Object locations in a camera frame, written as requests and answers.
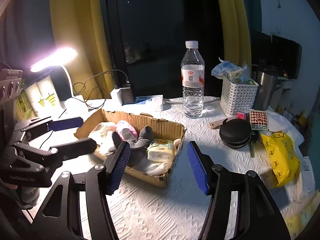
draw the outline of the yellow curtain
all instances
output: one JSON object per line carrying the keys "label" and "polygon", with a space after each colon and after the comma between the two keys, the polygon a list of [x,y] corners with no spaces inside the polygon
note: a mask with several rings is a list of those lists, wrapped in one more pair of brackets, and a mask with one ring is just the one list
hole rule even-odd
{"label": "yellow curtain", "polygon": [[251,46],[247,14],[243,0],[219,0],[224,60],[251,68]]}
{"label": "yellow curtain", "polygon": [[[66,64],[72,83],[85,82],[88,78],[112,69],[105,39],[100,0],[50,0],[51,25],[57,47],[71,47],[77,57]],[[75,86],[80,90],[81,84]],[[110,98],[114,87],[109,75],[101,75],[86,84],[81,93],[84,98]]]}

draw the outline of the textured tablecloth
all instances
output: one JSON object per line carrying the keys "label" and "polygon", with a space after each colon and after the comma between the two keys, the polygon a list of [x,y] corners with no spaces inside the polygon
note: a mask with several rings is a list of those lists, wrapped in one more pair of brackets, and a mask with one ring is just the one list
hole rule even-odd
{"label": "textured tablecloth", "polygon": [[[104,109],[114,110],[112,101],[107,101]],[[219,137],[219,130],[210,130],[208,123],[225,118],[219,102],[204,105],[201,118],[189,119],[183,114],[182,105],[164,105],[164,111],[148,112],[155,118],[183,124],[187,131],[183,148],[181,149],[175,168],[173,169],[169,186],[166,189],[157,188],[142,182],[130,175],[124,174],[118,190],[112,196],[107,196],[110,213],[119,239],[138,240],[195,240],[197,239],[208,209],[210,196],[205,196],[197,187],[195,178],[187,159],[187,143],[196,141],[200,150],[208,154],[214,163],[221,164],[229,171],[246,173],[254,170],[261,174],[269,170],[267,153],[260,142],[256,143],[256,156],[250,158],[249,147],[238,150],[226,147]],[[75,141],[73,133],[76,129],[54,132],[42,149],[52,145]],[[47,134],[31,142],[39,147],[47,138]],[[101,163],[93,155],[84,155],[63,163],[52,176],[54,183],[63,171],[81,173],[88,171],[96,163]],[[40,189],[40,198],[33,213],[38,210],[49,188]],[[295,186],[289,185],[287,193],[290,200],[295,198]],[[226,238],[233,236],[235,226],[237,194],[233,192],[230,207],[229,224]],[[91,239],[87,220],[85,193],[80,193],[81,220],[84,237]],[[283,216],[288,214],[293,203],[282,210]]]}

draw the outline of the bottle label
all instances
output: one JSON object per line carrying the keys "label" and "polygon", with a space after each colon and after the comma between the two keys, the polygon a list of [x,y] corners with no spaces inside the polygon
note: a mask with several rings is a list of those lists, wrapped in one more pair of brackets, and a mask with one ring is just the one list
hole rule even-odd
{"label": "bottle label", "polygon": [[201,88],[204,86],[204,70],[181,69],[182,85],[188,88]]}

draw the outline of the lamp head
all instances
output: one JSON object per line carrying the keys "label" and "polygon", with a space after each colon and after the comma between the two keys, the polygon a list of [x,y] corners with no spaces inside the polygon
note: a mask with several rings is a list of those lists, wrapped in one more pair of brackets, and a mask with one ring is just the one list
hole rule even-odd
{"label": "lamp head", "polygon": [[52,55],[38,61],[31,66],[31,72],[38,72],[49,66],[64,65],[73,60],[77,52],[72,48],[58,49]]}

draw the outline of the plastic basket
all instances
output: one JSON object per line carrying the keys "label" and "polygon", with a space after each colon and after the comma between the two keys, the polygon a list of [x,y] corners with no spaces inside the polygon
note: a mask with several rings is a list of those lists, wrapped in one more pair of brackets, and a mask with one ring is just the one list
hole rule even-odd
{"label": "plastic basket", "polygon": [[252,108],[259,86],[254,80],[252,81],[254,85],[233,84],[223,76],[220,105],[227,116]]}

